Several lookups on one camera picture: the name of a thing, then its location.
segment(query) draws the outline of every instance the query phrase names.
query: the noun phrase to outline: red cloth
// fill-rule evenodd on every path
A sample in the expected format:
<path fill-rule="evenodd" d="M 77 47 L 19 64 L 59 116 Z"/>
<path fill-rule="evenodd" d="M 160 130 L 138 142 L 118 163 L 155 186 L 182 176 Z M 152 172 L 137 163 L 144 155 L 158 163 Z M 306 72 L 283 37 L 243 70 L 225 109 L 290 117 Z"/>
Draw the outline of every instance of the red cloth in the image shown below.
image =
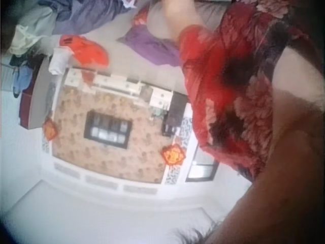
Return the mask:
<path fill-rule="evenodd" d="M 283 49 L 302 33 L 253 5 L 232 4 L 212 33 L 193 25 L 180 56 L 200 147 L 253 181 L 269 157 L 272 75 Z"/>
<path fill-rule="evenodd" d="M 70 47 L 81 65 L 96 64 L 106 67 L 109 63 L 105 49 L 84 37 L 63 35 L 60 39 L 60 46 Z"/>

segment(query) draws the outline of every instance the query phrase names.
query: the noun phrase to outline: hair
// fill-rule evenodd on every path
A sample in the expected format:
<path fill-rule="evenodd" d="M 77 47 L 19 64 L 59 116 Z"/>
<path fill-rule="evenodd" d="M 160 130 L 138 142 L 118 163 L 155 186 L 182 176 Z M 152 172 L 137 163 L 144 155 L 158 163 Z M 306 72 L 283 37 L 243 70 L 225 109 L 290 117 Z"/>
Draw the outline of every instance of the hair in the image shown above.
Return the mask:
<path fill-rule="evenodd" d="M 205 232 L 200 232 L 197 229 L 192 229 L 192 232 L 184 233 L 178 231 L 177 235 L 181 244 L 205 244 L 208 238 L 219 227 L 220 222 L 213 223 L 212 226 Z"/>

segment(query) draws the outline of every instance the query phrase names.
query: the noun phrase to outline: pillow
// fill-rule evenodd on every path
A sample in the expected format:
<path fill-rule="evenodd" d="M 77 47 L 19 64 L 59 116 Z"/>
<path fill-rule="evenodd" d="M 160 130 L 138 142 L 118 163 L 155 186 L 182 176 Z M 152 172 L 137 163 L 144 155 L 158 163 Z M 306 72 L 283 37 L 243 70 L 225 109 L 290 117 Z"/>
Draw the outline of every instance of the pillow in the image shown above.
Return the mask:
<path fill-rule="evenodd" d="M 207 28 L 214 31 L 219 26 L 222 16 L 230 4 L 230 2 L 196 2 L 195 6 Z M 161 2 L 150 6 L 147 27 L 154 37 L 160 39 L 170 38 Z"/>

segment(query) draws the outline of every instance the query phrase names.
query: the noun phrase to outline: red decoration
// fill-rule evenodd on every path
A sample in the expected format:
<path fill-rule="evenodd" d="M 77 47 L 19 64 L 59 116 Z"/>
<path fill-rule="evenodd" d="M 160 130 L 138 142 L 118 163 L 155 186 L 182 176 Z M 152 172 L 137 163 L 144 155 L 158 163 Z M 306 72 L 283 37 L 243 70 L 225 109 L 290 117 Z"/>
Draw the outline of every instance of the red decoration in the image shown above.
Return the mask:
<path fill-rule="evenodd" d="M 161 152 L 165 163 L 169 166 L 182 165 L 186 158 L 184 150 L 178 144 L 170 145 Z"/>

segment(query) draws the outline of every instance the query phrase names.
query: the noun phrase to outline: window frame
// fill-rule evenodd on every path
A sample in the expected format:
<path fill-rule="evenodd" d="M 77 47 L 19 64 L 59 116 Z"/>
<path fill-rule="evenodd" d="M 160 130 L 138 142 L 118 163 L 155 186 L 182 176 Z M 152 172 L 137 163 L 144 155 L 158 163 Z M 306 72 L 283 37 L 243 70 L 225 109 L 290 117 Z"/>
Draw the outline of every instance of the window frame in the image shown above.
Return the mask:
<path fill-rule="evenodd" d="M 200 164 L 200 163 L 196 163 L 196 164 L 193 164 L 194 162 L 194 159 L 197 155 L 197 151 L 198 151 L 198 148 L 199 148 L 199 145 L 197 145 L 197 148 L 195 150 L 195 153 L 194 153 L 194 157 L 193 157 L 193 160 L 191 162 L 191 166 L 188 170 L 188 173 L 187 173 L 187 177 L 186 177 L 186 180 L 185 182 L 205 182 L 205 181 L 213 181 L 214 178 L 215 178 L 215 175 L 216 175 L 216 172 L 218 170 L 218 167 L 219 167 L 219 162 L 214 160 L 213 161 L 213 164 Z M 200 177 L 200 178 L 189 178 L 189 174 L 191 172 L 191 169 L 193 166 L 206 166 L 206 167 L 212 167 L 212 171 L 211 171 L 211 175 L 209 177 Z"/>
<path fill-rule="evenodd" d="M 108 118 L 109 119 L 109 128 L 108 129 L 102 128 L 102 129 L 104 129 L 104 130 L 106 130 L 108 132 L 114 132 L 114 133 L 121 134 L 121 135 L 124 135 L 125 136 L 125 141 L 124 141 L 123 144 L 122 143 L 118 143 L 118 142 L 103 140 L 103 139 L 101 139 L 101 138 L 99 138 L 97 136 L 92 136 L 91 135 L 91 129 L 93 127 L 92 126 L 93 125 L 93 119 L 94 119 L 94 116 L 96 114 L 99 115 L 100 118 L 101 118 L 100 125 L 102 125 L 103 118 Z M 112 121 L 118 121 L 120 125 L 121 125 L 122 122 L 126 122 L 127 123 L 127 130 L 126 130 L 126 132 L 124 133 L 124 132 L 121 132 L 121 131 L 112 130 L 111 129 Z M 91 110 L 91 111 L 87 112 L 86 123 L 85 123 L 85 130 L 84 130 L 84 138 L 89 139 L 89 140 L 92 140 L 92 141 L 96 141 L 96 142 L 99 142 L 99 143 L 103 143 L 105 145 L 109 145 L 109 146 L 114 146 L 114 147 L 118 147 L 118 148 L 127 149 L 127 145 L 128 145 L 128 141 L 129 141 L 131 129 L 132 129 L 132 121 L 131 120 L 126 120 L 126 119 L 122 119 L 122 118 L 116 118 L 116 117 L 111 116 L 111 115 L 102 114 L 102 113 L 96 112 L 94 110 Z"/>

